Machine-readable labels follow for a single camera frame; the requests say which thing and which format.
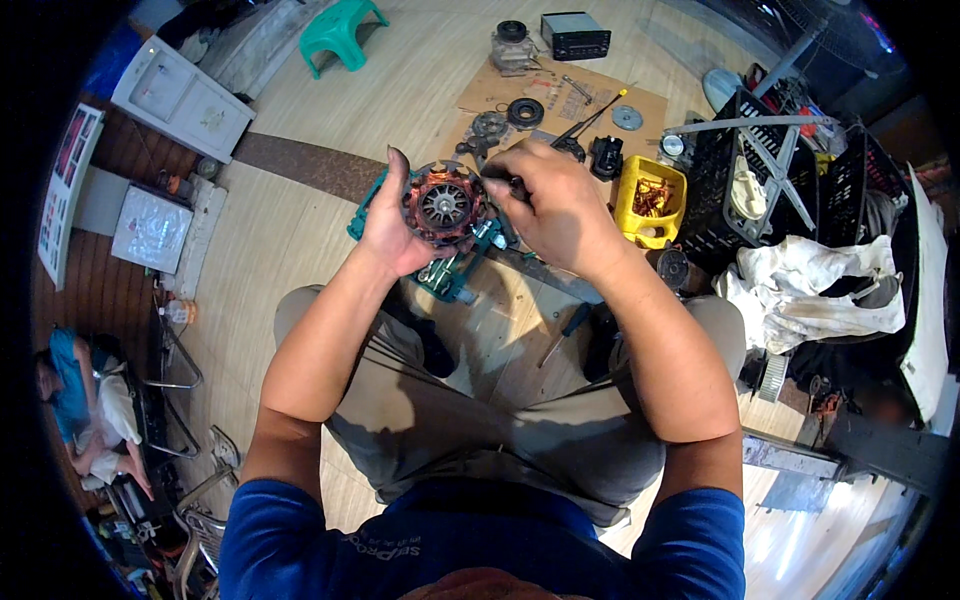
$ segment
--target yellow plastic bin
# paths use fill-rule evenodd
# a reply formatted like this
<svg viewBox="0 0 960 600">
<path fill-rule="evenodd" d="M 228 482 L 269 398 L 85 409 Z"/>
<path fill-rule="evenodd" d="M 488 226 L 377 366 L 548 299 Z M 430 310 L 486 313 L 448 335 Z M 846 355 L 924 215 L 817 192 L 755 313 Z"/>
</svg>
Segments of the yellow plastic bin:
<svg viewBox="0 0 960 600">
<path fill-rule="evenodd" d="M 641 180 L 663 181 L 667 186 L 669 192 L 663 216 L 644 217 L 634 212 L 636 187 Z M 663 248 L 667 241 L 677 239 L 685 209 L 686 177 L 683 173 L 643 156 L 630 156 L 623 161 L 613 219 L 624 237 L 643 248 Z M 658 232 L 656 236 L 642 235 L 639 232 L 643 228 L 660 228 L 662 233 Z"/>
</svg>

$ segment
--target black plastic crate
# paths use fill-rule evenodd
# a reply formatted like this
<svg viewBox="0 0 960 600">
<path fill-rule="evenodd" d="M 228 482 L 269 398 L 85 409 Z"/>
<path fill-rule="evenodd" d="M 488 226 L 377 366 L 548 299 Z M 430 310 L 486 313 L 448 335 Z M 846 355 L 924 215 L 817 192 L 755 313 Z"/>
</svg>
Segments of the black plastic crate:
<svg viewBox="0 0 960 600">
<path fill-rule="evenodd" d="M 897 198 L 913 194 L 893 160 L 872 135 L 857 126 L 847 132 L 847 150 L 834 160 L 823 177 L 820 211 L 825 217 L 818 240 L 824 246 L 841 248 L 859 241 L 867 190 Z"/>
<path fill-rule="evenodd" d="M 717 113 L 716 119 L 772 116 L 771 110 L 745 88 Z M 777 156 L 783 144 L 783 126 L 752 127 L 751 132 L 770 152 Z M 759 248 L 779 243 L 787 234 L 815 238 L 796 214 L 793 205 L 781 193 L 770 218 L 773 233 L 755 236 L 745 229 L 747 220 L 731 204 L 731 187 L 736 157 L 740 152 L 737 130 L 712 130 L 697 135 L 692 166 L 687 176 L 686 210 L 677 236 L 687 257 L 711 275 L 721 273 L 736 259 L 740 248 Z M 750 144 L 744 144 L 743 155 L 750 170 L 762 185 L 770 172 Z M 816 156 L 798 141 L 788 178 L 793 182 L 814 224 L 818 222 L 819 181 Z"/>
</svg>

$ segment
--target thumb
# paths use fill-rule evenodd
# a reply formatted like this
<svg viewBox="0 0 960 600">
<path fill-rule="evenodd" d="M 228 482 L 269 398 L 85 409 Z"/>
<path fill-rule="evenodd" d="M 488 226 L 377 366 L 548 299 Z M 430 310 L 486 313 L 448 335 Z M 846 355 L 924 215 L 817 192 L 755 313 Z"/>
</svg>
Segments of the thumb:
<svg viewBox="0 0 960 600">
<path fill-rule="evenodd" d="M 403 188 L 406 187 L 410 179 L 410 160 L 403 155 L 403 152 L 387 146 L 387 177 L 380 186 L 380 191 L 373 198 L 372 204 L 375 206 L 400 206 L 400 197 L 403 195 Z"/>
<path fill-rule="evenodd" d="M 534 222 L 534 211 L 527 203 L 514 198 L 510 192 L 510 185 L 504 180 L 483 179 L 484 189 L 491 198 L 507 213 L 510 221 L 520 233 L 528 229 Z"/>
</svg>

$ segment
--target white cabinet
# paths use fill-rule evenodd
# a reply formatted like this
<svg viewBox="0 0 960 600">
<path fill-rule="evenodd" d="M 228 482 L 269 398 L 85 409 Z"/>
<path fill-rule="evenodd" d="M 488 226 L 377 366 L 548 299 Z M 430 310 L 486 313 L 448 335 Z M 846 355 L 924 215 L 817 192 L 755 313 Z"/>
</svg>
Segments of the white cabinet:
<svg viewBox="0 0 960 600">
<path fill-rule="evenodd" d="M 256 116 L 156 36 L 136 53 L 110 100 L 137 121 L 225 164 Z"/>
</svg>

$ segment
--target person sitting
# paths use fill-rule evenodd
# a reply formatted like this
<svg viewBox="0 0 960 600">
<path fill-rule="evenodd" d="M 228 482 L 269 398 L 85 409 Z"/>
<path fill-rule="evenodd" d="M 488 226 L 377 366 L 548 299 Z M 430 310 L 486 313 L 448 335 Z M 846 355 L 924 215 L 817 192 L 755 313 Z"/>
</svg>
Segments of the person sitting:
<svg viewBox="0 0 960 600">
<path fill-rule="evenodd" d="M 106 374 L 100 381 L 94 376 L 119 366 L 115 357 L 91 349 L 73 329 L 58 327 L 50 335 L 50 347 L 35 355 L 37 391 L 53 408 L 70 464 L 84 478 L 85 490 L 99 486 L 96 480 L 109 485 L 117 473 L 128 473 L 153 500 L 127 382 L 119 374 Z M 129 454 L 113 451 L 121 442 Z"/>
</svg>

